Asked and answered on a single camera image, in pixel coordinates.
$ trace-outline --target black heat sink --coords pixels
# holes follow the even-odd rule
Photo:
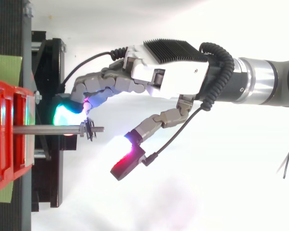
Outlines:
[[[175,61],[206,62],[207,57],[186,41],[174,39],[156,39],[145,41],[144,46],[159,64]]]

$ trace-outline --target green paper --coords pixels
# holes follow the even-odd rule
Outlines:
[[[0,81],[18,86],[22,57],[0,55]],[[13,181],[0,191],[0,202],[10,203],[13,192]]]
[[[13,181],[10,182],[4,189],[0,191],[0,202],[10,203],[12,199],[13,192]]]
[[[0,81],[18,86],[22,57],[0,55]]]

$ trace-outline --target screw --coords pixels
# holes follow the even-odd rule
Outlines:
[[[35,103],[39,104],[39,102],[42,100],[42,96],[39,94],[39,91],[37,90],[35,93]]]
[[[105,128],[104,127],[92,127],[91,130],[92,132],[104,132]]]
[[[67,52],[67,46],[66,46],[66,44],[62,44],[62,45],[61,45],[61,51],[62,51],[63,53],[66,53],[66,52]]]
[[[24,7],[24,15],[28,18],[33,18],[33,4],[28,2]]]

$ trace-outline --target silver metal cylinder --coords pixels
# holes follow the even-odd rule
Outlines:
[[[92,132],[103,132],[104,127],[93,127]],[[14,134],[29,134],[29,135],[83,135],[84,130],[79,125],[70,126],[54,126],[54,125],[27,125],[14,126]]]
[[[248,82],[243,94],[234,103],[262,104],[271,95],[275,76],[271,65],[266,60],[240,58],[241,66],[245,66]]]
[[[42,43],[41,42],[32,42],[31,43],[31,51],[39,51],[39,47]]]
[[[35,159],[45,159],[46,155],[42,149],[34,150],[34,158]]]

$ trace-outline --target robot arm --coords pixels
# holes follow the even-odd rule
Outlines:
[[[152,115],[125,135],[133,145],[111,170],[124,178],[139,163],[149,165],[160,151],[145,156],[140,144],[158,129],[187,122],[194,100],[209,111],[215,101],[289,106],[289,61],[233,59],[223,48],[204,43],[199,51],[185,41],[159,39],[128,48],[124,60],[101,72],[77,78],[70,95],[71,108],[87,112],[120,92],[170,98],[179,95],[176,108]]]

